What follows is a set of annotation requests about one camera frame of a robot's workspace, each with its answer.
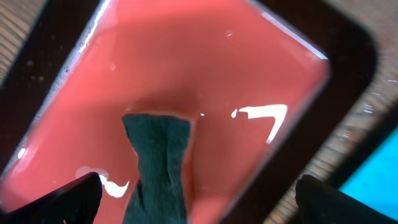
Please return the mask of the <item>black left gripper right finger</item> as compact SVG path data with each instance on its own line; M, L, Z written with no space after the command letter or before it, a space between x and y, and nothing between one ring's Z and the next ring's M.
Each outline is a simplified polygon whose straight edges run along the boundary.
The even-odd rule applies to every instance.
M311 175L303 175L295 191L298 215L304 224L397 224Z

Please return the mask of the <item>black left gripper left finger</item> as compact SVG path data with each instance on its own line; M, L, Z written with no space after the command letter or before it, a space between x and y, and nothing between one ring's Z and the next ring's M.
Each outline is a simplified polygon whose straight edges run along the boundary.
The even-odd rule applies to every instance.
M99 174L89 172L12 212L1 211L1 223L93 224L102 193Z

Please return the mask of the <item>dark green bow-shaped sponge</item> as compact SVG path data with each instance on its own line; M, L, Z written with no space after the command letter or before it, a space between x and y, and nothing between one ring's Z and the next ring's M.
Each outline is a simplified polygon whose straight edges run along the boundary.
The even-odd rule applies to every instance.
M139 170L139 180L123 222L186 223L181 172L190 122L154 114L127 114L122 121L138 156Z

